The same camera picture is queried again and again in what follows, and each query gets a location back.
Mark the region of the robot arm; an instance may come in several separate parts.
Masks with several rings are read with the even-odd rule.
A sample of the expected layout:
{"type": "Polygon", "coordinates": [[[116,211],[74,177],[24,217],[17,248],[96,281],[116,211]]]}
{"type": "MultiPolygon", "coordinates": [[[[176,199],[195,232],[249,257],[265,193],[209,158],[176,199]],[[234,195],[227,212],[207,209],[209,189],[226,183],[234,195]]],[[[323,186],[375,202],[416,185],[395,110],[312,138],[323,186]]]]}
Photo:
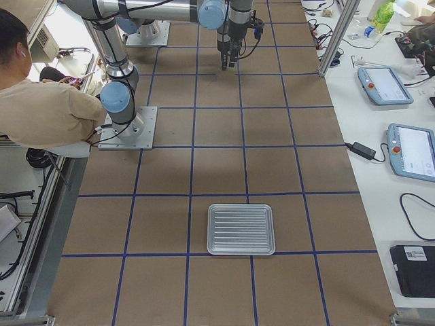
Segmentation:
{"type": "Polygon", "coordinates": [[[167,19],[196,22],[216,31],[223,71],[252,54],[244,49],[248,31],[259,43],[264,30],[252,1],[119,1],[114,15],[120,24],[140,26],[147,21],[167,19]]]}
{"type": "Polygon", "coordinates": [[[139,132],[135,90],[139,73],[128,59],[118,31],[118,18],[143,24],[146,20],[198,21],[202,1],[65,1],[80,16],[106,64],[109,83],[100,93],[115,135],[126,138],[139,132]]]}

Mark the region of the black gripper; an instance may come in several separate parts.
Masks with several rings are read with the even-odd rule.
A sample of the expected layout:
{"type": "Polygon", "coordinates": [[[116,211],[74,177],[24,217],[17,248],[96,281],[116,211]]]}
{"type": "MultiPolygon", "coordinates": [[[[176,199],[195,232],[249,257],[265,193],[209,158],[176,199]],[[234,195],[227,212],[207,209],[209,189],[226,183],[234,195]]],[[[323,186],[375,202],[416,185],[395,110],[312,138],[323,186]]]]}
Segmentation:
{"type": "Polygon", "coordinates": [[[220,52],[222,70],[234,68],[241,53],[243,35],[231,37],[226,33],[217,32],[217,49],[220,52]]]}

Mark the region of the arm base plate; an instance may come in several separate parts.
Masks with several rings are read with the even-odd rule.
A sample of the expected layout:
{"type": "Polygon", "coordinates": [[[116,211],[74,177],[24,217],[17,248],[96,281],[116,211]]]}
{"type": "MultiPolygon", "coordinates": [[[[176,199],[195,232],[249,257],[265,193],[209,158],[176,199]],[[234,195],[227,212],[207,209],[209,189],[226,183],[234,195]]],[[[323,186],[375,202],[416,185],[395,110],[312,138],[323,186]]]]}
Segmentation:
{"type": "Polygon", "coordinates": [[[104,128],[100,142],[97,143],[99,150],[151,150],[154,143],[157,107],[136,107],[136,117],[128,128],[113,124],[109,114],[106,115],[105,124],[111,124],[110,128],[104,128]]]}
{"type": "Polygon", "coordinates": [[[155,20],[150,24],[143,24],[135,34],[126,38],[126,46],[128,48],[166,47],[169,30],[169,21],[155,20]]]}

